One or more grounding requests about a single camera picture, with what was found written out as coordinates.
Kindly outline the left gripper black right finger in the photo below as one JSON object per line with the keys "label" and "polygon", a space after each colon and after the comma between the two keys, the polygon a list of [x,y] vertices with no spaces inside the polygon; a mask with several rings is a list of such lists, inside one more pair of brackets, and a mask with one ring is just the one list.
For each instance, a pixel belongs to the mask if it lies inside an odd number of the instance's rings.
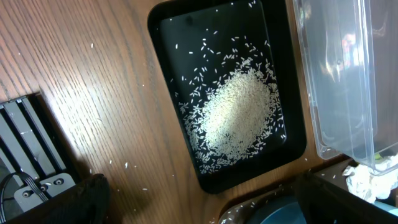
{"label": "left gripper black right finger", "polygon": [[307,223],[397,223],[397,216],[312,173],[296,178],[294,195]]}

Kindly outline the dark blue plate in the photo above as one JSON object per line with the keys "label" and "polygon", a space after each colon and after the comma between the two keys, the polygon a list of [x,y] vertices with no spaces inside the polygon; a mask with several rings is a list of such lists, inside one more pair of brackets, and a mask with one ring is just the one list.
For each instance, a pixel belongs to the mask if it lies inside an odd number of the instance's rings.
{"label": "dark blue plate", "polygon": [[247,224],[306,224],[297,199],[293,196],[280,197],[258,208]]}

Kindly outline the white paper napkin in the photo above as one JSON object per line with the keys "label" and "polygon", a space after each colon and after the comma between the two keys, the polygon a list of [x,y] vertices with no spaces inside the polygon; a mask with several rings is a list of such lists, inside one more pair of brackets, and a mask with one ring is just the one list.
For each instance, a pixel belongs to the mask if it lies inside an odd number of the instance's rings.
{"label": "white paper napkin", "polygon": [[391,190],[397,188],[397,169],[383,175],[375,175],[376,171],[357,160],[354,161],[356,166],[347,166],[342,173],[342,176],[346,177],[347,188],[351,194],[374,203],[377,199],[387,199]]}

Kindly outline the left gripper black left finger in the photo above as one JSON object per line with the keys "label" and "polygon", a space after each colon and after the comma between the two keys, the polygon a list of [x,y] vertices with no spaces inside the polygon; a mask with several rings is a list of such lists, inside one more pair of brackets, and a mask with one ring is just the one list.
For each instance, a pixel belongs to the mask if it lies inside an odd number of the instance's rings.
{"label": "left gripper black left finger", "polygon": [[8,223],[103,223],[109,208],[109,182],[95,174]]}

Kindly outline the white rice pile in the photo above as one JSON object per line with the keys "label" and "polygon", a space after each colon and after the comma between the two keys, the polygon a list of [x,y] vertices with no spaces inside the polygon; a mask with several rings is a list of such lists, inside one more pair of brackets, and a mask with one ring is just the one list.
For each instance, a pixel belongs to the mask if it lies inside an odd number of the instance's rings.
{"label": "white rice pile", "polygon": [[284,119],[262,4],[237,1],[159,27],[170,90],[201,174],[258,155]]}

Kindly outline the light blue bowl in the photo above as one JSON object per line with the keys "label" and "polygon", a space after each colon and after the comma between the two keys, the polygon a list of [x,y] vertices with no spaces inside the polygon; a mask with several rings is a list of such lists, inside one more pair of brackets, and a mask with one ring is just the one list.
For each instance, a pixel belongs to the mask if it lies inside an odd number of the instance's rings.
{"label": "light blue bowl", "polygon": [[388,205],[386,203],[382,203],[379,201],[375,201],[374,205],[382,210],[385,210],[395,216],[398,216],[398,208],[397,207],[393,207],[392,205]]}

